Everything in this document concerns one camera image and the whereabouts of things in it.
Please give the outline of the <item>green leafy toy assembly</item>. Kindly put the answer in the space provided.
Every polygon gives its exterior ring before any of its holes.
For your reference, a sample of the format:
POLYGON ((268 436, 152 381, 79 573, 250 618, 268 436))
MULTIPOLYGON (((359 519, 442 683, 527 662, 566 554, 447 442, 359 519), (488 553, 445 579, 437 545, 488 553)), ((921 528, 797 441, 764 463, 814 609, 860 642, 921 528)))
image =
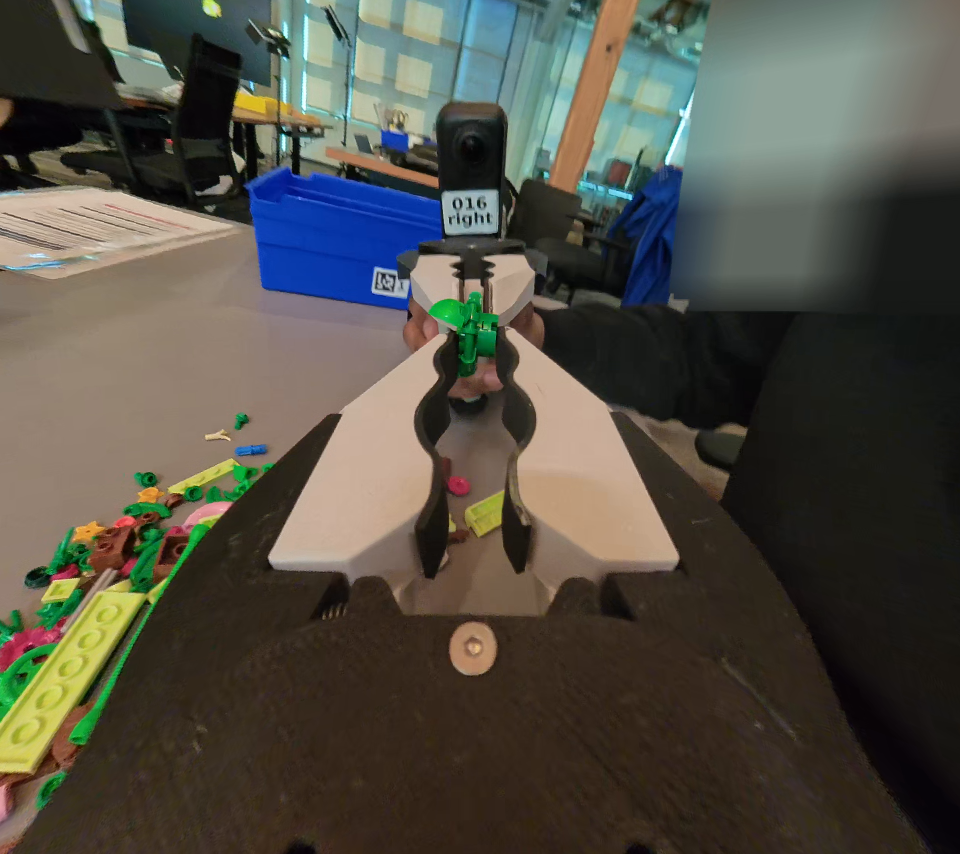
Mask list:
POLYGON ((496 355, 499 318, 497 314, 486 311, 481 291, 471 292, 464 301, 453 298, 440 300, 429 308, 428 313, 457 335, 460 378, 474 375, 479 359, 496 355))

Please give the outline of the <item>black office chair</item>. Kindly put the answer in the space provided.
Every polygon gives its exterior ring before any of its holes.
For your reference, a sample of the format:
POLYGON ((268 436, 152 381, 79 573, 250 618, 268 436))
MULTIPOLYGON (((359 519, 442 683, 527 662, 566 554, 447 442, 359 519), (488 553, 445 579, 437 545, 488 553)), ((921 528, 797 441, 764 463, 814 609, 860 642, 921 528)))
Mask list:
POLYGON ((545 258, 538 294, 564 293, 568 305, 581 290, 623 298, 637 246, 624 226, 604 227, 577 194, 542 180, 525 180, 515 201, 507 235, 545 258))
POLYGON ((239 54, 194 34, 169 149, 134 149, 117 116, 106 112, 114 150, 65 152, 59 162, 76 173, 103 175, 135 196, 191 210, 234 200, 243 189, 230 127, 241 66, 239 54))

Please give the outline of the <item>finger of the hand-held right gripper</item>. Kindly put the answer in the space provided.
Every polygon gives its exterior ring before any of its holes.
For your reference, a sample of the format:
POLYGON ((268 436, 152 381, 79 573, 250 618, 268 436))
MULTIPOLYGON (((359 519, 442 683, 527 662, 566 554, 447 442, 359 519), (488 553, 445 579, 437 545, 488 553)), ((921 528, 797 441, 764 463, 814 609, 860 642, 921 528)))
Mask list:
POLYGON ((407 256, 410 323, 421 329, 430 308, 462 301, 460 256, 407 256))
POLYGON ((483 312, 503 330, 531 303, 536 272, 527 256, 486 256, 481 265, 483 312))

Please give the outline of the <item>black light stand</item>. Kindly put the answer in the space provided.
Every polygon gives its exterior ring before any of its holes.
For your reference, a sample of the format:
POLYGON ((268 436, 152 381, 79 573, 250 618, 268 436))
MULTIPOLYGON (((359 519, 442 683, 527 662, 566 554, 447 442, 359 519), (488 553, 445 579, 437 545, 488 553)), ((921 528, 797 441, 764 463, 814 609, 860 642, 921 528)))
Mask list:
POLYGON ((274 71, 273 79, 275 85, 275 117, 274 117, 274 166, 282 166, 282 140, 283 140, 283 66, 290 58, 290 40, 282 31, 265 22, 248 20, 246 34, 251 41, 257 45, 263 45, 269 52, 274 71))
POLYGON ((327 25, 338 44, 344 51, 343 67, 343 108, 342 108, 342 150, 347 149, 349 137, 350 114, 352 105, 352 76, 354 66, 354 45, 352 38, 333 6, 322 8, 327 25))

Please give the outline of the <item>person's right hand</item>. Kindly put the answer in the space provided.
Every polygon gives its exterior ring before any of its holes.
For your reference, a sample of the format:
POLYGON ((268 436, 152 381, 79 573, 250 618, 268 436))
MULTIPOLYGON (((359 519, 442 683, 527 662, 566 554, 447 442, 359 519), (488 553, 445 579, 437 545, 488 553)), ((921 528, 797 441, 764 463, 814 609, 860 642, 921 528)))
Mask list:
MULTIPOLYGON (((510 328, 524 337, 536 349, 542 350, 545 343, 545 322, 536 312, 535 304, 526 305, 512 320, 510 328)), ((407 321, 403 327, 403 342, 410 353, 415 353, 440 333, 437 320, 428 314, 427 310, 413 299, 408 305, 407 321)), ((482 358, 477 363, 475 372, 461 378, 451 387, 448 396, 451 400, 457 399, 472 403, 479 397, 497 392, 502 389, 498 378, 496 363, 491 359, 482 358)))

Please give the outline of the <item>blue plastic bin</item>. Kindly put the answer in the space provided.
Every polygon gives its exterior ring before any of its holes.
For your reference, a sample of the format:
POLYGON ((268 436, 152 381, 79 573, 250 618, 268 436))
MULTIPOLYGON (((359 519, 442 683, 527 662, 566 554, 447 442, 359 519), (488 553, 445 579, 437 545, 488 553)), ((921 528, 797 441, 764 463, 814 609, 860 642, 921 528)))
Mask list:
POLYGON ((403 309, 398 257, 439 240, 441 204, 392 188, 283 167, 246 186, 263 288, 403 309))

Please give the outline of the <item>wooden top background desk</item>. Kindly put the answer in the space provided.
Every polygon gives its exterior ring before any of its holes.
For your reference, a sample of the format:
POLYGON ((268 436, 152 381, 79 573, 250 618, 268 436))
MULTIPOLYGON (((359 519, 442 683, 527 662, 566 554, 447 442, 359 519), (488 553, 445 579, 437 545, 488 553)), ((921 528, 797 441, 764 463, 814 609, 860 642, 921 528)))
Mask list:
POLYGON ((335 164, 341 164, 347 168, 365 170, 382 176, 402 180, 406 183, 418 184, 433 190, 439 189, 439 180, 436 176, 415 169, 410 169, 397 164, 392 164, 388 160, 378 158, 372 154, 356 153, 336 145, 327 145, 325 156, 335 164))

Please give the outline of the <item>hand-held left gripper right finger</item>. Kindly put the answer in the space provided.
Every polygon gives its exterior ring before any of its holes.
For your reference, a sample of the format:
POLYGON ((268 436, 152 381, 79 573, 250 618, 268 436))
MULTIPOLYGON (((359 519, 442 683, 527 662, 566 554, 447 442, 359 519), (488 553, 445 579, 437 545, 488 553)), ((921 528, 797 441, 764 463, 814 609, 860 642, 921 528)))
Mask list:
POLYGON ((520 334, 498 334, 502 423, 514 441, 502 543, 517 573, 670 572, 679 562, 614 415, 520 334))

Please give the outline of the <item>person's right forearm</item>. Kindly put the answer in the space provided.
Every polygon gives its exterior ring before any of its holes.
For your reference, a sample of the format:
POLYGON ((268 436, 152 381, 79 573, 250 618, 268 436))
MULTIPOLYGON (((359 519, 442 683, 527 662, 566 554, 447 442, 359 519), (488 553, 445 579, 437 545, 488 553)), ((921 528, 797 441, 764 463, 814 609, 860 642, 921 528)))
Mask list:
POLYGON ((601 304, 537 310, 543 353, 607 404, 688 428, 747 427, 795 313, 601 304))

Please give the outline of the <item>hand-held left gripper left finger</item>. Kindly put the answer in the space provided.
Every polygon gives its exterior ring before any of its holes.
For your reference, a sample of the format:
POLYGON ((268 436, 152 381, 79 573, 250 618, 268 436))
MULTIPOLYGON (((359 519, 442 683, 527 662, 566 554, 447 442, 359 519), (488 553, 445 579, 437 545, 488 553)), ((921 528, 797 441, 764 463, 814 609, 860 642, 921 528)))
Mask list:
POLYGON ((449 506, 438 440, 459 342, 437 336, 347 405, 269 553, 274 570, 434 578, 449 506))

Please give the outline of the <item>person's black jacket torso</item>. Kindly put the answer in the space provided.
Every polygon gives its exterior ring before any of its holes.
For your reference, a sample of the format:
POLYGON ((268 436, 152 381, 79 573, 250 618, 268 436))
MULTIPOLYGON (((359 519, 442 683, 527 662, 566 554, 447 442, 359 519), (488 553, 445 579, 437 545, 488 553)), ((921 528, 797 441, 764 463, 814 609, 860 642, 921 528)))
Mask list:
POLYGON ((958 317, 718 314, 758 378, 725 505, 933 852, 958 852, 958 317))

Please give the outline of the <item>pile of colourful toy bricks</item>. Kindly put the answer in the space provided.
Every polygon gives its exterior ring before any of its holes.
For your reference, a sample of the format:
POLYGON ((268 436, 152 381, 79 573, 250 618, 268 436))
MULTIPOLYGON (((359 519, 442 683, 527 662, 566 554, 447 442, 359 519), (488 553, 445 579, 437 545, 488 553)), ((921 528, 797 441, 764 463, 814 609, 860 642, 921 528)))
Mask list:
POLYGON ((114 524, 71 527, 26 581, 45 589, 36 625, 2 622, 2 852, 45 807, 89 742, 171 582, 228 509, 273 467, 229 458, 163 489, 139 472, 114 524))

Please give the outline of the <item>white printed sheet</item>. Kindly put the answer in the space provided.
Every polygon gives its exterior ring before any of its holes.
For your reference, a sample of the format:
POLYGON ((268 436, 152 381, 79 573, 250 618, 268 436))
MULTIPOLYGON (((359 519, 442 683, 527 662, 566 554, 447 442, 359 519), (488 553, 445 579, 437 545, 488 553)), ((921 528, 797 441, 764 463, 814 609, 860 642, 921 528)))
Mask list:
POLYGON ((103 188, 3 192, 1 269, 58 280, 210 242, 238 225, 103 188))

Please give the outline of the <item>blue jacket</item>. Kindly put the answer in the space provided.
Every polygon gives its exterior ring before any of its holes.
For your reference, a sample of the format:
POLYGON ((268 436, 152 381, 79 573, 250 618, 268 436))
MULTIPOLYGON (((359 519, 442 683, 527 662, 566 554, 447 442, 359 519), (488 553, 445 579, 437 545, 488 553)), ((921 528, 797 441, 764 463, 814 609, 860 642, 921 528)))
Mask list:
POLYGON ((621 232, 633 251, 620 295, 624 308, 669 301, 682 176, 682 168, 675 165, 656 170, 613 224, 613 231, 621 232))

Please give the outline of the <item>wooden pillar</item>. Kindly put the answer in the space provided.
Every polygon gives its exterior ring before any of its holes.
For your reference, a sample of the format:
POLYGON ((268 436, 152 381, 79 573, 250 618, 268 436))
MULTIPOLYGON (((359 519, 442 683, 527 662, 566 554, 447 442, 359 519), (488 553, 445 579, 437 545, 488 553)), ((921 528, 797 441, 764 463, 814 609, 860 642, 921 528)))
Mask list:
POLYGON ((574 192, 591 151, 640 0, 602 0, 562 128, 550 183, 574 192))

